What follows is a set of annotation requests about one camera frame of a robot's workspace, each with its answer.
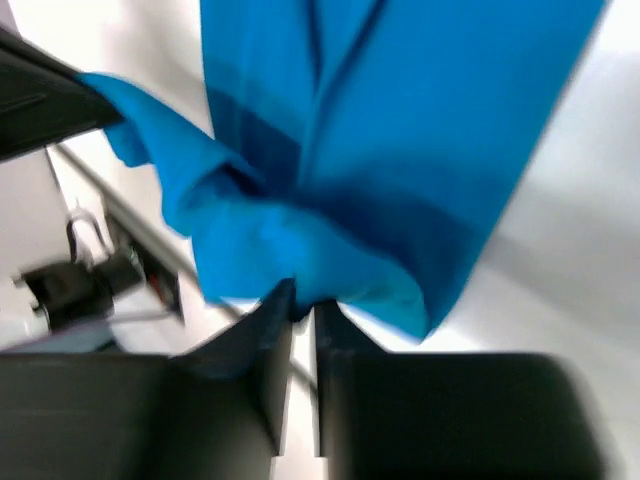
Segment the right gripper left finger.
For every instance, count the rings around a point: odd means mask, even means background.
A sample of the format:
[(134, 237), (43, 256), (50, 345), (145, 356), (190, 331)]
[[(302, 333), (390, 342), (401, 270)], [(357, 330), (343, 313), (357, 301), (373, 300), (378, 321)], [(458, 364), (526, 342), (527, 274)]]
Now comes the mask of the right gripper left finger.
[(280, 452), (294, 284), (179, 356), (1, 358), (5, 479), (266, 479)]

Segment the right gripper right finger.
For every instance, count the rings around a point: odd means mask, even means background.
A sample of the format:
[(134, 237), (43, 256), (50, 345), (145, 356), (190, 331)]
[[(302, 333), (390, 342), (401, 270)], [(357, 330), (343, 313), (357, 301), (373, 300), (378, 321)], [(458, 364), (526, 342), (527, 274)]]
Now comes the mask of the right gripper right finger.
[(391, 353), (314, 310), (318, 448), (333, 479), (602, 479), (572, 379), (536, 353)]

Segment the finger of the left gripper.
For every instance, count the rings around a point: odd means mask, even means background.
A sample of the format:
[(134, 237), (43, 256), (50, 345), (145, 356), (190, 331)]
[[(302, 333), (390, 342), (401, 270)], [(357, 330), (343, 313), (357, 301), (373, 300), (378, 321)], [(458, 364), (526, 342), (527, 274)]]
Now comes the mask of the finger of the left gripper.
[(1, 158), (102, 129), (122, 115), (79, 73), (1, 29)]

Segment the blue t shirt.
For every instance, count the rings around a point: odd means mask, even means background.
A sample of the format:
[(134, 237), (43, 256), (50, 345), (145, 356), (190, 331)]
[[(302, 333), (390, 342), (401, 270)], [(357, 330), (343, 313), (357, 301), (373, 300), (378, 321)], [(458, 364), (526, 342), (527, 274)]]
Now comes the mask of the blue t shirt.
[(205, 1), (213, 133), (116, 77), (118, 158), (152, 165), (206, 300), (296, 285), (416, 339), (460, 296), (599, 1)]

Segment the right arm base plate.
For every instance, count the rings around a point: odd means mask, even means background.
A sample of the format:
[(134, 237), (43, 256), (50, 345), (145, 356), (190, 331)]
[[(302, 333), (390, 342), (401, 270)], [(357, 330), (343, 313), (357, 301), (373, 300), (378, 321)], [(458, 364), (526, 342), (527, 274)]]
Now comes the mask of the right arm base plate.
[[(75, 225), (91, 226), (104, 252), (97, 262), (82, 248)], [(97, 218), (85, 209), (75, 209), (67, 219), (65, 233), (70, 258), (21, 271), (13, 278), (17, 287), (33, 295), (31, 309), (46, 320), (52, 332), (89, 321), (103, 321), (114, 312), (115, 301), (138, 287), (148, 287), (161, 303), (150, 314), (136, 314), (134, 321), (155, 321), (175, 316), (184, 321), (177, 274), (170, 271), (146, 247), (126, 233), (107, 244)]]

